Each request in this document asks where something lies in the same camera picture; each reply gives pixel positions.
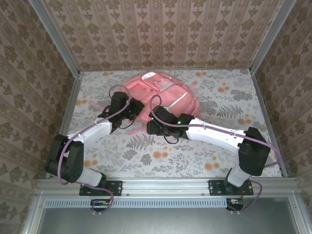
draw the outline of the floral tablecloth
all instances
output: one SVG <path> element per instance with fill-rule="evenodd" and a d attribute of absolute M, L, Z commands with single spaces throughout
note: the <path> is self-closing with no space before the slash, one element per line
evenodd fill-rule
<path fill-rule="evenodd" d="M 85 72 L 76 102 L 70 133 L 89 125 L 101 112 L 89 105 L 110 103 L 109 88 L 123 84 L 143 71 Z M 255 88 L 246 70 L 170 70 L 166 72 L 189 85 L 198 81 L 194 94 L 199 101 L 200 118 L 232 129 L 260 130 L 270 141 Z M 238 156 L 228 150 L 201 141 L 180 139 L 170 145 L 161 136 L 146 132 L 130 136 L 130 128 L 118 129 L 85 149 L 84 166 L 105 173 L 108 177 L 225 177 L 238 164 Z M 273 162 L 270 153 L 267 163 Z M 281 176 L 279 167 L 266 168 L 262 176 Z"/>

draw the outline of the aluminum frame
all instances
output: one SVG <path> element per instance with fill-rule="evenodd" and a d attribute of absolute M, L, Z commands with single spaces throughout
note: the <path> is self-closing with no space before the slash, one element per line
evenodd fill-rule
<path fill-rule="evenodd" d="M 122 180 L 123 191 L 121 199 L 159 199 L 159 198 L 238 198 L 240 196 L 210 196 L 210 180 L 222 178 L 110 178 L 109 180 Z M 297 229 L 300 234 L 311 234 L 311 226 L 305 212 L 305 207 L 297 187 L 295 178 L 290 177 L 270 177 L 254 178 L 263 186 L 261 197 L 287 197 L 292 207 Z M 36 234 L 39 228 L 41 217 L 44 211 L 46 199 L 50 198 L 70 198 L 81 199 L 79 196 L 79 184 L 59 184 L 56 178 L 41 179 L 38 182 L 35 199 L 27 218 L 24 234 Z M 259 186 L 253 184 L 255 197 L 259 192 Z M 86 198 L 108 198 L 107 196 L 87 196 Z"/>

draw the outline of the leaf pattern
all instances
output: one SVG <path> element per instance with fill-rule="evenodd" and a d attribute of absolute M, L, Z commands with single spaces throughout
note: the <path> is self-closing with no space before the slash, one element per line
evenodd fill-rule
<path fill-rule="evenodd" d="M 143 135 L 143 136 L 134 136 L 130 140 L 130 142 L 126 145 L 126 147 L 129 147 L 132 149 L 140 148 L 140 150 L 142 149 L 146 150 L 148 146 L 152 146 L 153 144 L 155 144 L 154 136 Z"/>
<path fill-rule="evenodd" d="M 149 154 L 143 155 L 140 162 L 142 162 L 144 166 L 149 166 L 152 162 L 151 156 Z"/>
<path fill-rule="evenodd" d="M 175 165 L 175 173 L 185 170 L 189 165 L 189 161 L 182 153 L 173 156 L 172 158 L 168 159 L 168 161 L 171 165 Z"/>
<path fill-rule="evenodd" d="M 192 151 L 194 147 L 191 147 L 190 145 L 175 145 L 174 149 L 184 152 L 184 151 Z"/>
<path fill-rule="evenodd" d="M 232 106 L 221 106 L 221 109 L 217 112 L 217 116 L 232 118 L 236 117 L 237 115 L 241 115 L 243 113 L 242 109 L 237 105 Z"/>
<path fill-rule="evenodd" d="M 171 172 L 173 170 L 172 166 L 169 165 L 160 165 L 159 167 L 153 167 L 153 172 Z"/>

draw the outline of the backpack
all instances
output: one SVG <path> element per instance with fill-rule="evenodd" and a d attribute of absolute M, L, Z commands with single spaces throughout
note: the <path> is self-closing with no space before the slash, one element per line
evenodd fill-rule
<path fill-rule="evenodd" d="M 133 98 L 145 105 L 136 121 L 147 124 L 151 120 L 149 117 L 151 112 L 150 100 L 156 94 L 161 96 L 161 105 L 176 117 L 179 117 L 182 113 L 198 117 L 199 103 L 192 94 L 192 90 L 197 84 L 198 82 L 194 81 L 190 86 L 186 86 L 169 74 L 149 71 L 131 79 L 124 86 L 129 89 Z M 157 105 L 159 105 L 159 99 L 154 98 L 152 106 L 156 107 Z M 144 130 L 146 130 L 146 126 L 134 129 L 129 134 L 133 135 Z"/>

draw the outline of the patterned wallpaper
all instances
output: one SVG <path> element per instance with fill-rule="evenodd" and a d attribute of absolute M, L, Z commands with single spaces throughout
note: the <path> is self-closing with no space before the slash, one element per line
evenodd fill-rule
<path fill-rule="evenodd" d="M 290 176 L 312 216 L 312 1 L 298 0 L 256 73 Z"/>
<path fill-rule="evenodd" d="M 282 0 L 43 0 L 81 70 L 249 67 Z"/>
<path fill-rule="evenodd" d="M 26 0 L 0 1 L 0 233 L 19 233 L 73 78 Z"/>

